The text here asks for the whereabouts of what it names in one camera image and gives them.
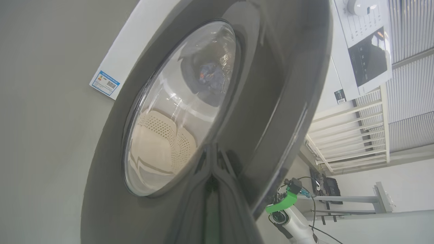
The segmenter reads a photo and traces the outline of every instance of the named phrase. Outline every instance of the floor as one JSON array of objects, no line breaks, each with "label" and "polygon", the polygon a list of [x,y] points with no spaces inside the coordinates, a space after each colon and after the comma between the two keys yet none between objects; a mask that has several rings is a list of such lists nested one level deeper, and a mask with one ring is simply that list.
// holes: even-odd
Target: floor
[{"label": "floor", "polygon": [[[286,178],[300,178],[303,176],[310,176],[309,166],[300,157],[297,156],[293,162],[293,165],[289,169]],[[305,178],[301,181],[303,183],[303,186],[306,187],[308,191],[312,192],[312,184],[310,183],[310,180],[308,178]],[[313,217],[313,201],[298,200],[294,205],[306,217]],[[321,206],[321,203],[317,203],[316,205],[317,209],[324,209],[324,207]],[[258,218],[258,220],[256,221],[256,225],[259,229],[259,232],[261,233],[262,239],[265,244],[289,243],[288,239],[286,239],[285,236],[276,227],[274,227],[274,225],[270,223],[270,221],[268,220],[268,214],[266,212],[263,212],[262,215]]]}]

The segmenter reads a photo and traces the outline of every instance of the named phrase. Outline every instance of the grey washing machine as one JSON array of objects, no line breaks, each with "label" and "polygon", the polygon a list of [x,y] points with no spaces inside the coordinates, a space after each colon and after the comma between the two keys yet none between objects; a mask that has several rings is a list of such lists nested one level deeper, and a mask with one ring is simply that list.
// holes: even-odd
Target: grey washing machine
[{"label": "grey washing machine", "polygon": [[254,220],[309,128],[331,22],[324,0],[180,1],[104,126],[82,243],[261,243]]}]

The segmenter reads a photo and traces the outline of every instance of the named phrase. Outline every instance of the black cable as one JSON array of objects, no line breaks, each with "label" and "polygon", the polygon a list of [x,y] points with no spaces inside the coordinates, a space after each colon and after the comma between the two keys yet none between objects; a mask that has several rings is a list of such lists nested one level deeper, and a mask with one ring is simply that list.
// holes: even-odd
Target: black cable
[{"label": "black cable", "polygon": [[[303,176],[303,177],[300,177],[300,178],[298,178],[298,180],[300,180],[300,179],[303,179],[303,178],[310,178],[310,179],[312,179],[312,180],[314,180],[315,182],[318,182],[315,178],[312,178],[312,177],[310,177],[310,176]],[[314,226],[315,226],[315,217],[316,217],[316,204],[315,204],[315,200],[313,199],[314,197],[316,197],[316,195],[315,196],[311,196],[311,198],[312,198],[312,201],[313,201],[313,223],[312,223],[312,231],[313,231],[313,229],[316,229]]]},{"label": "black cable", "polygon": [[315,200],[313,198],[316,197],[316,196],[312,196],[311,195],[310,197],[312,198],[312,201],[313,201],[313,223],[312,223],[312,226],[315,226],[316,204],[315,204]]},{"label": "black cable", "polygon": [[312,197],[312,201],[313,201],[313,223],[312,223],[312,232],[315,226],[315,217],[316,217],[316,204],[315,204],[315,200]]},{"label": "black cable", "polygon": [[323,232],[322,230],[317,229],[317,228],[313,227],[312,225],[309,225],[309,226],[312,227],[312,228],[314,228],[314,229],[316,229],[317,231],[320,231],[320,232],[322,232],[322,233],[328,235],[329,237],[333,238],[335,241],[339,242],[340,244],[343,244],[342,242],[338,241],[338,239],[336,239],[336,238],[334,238],[333,236],[331,236],[331,235],[329,235],[329,234]]},{"label": "black cable", "polygon": [[300,179],[303,179],[303,178],[311,178],[312,180],[316,181],[315,178],[312,178],[312,177],[310,177],[310,176],[303,176],[303,177],[298,178],[297,180],[300,180]]}]

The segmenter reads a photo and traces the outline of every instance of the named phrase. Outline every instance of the sticker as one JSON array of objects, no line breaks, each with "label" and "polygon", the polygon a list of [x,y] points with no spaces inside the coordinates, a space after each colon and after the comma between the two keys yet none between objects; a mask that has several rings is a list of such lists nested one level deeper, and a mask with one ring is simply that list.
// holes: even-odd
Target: sticker
[{"label": "sticker", "polygon": [[119,82],[101,70],[93,81],[92,86],[107,95],[111,95],[119,86]]},{"label": "sticker", "polygon": [[344,103],[347,100],[345,99],[345,93],[344,89],[340,89],[339,91],[335,92],[336,101],[338,104]]}]

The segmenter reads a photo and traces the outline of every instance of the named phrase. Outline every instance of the grey wall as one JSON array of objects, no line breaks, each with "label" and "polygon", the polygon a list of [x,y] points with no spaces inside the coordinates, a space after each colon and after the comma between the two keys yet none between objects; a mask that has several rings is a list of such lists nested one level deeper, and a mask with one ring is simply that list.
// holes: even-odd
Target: grey wall
[{"label": "grey wall", "polygon": [[138,0],[0,1],[0,243],[79,243],[113,100],[88,83]]}]

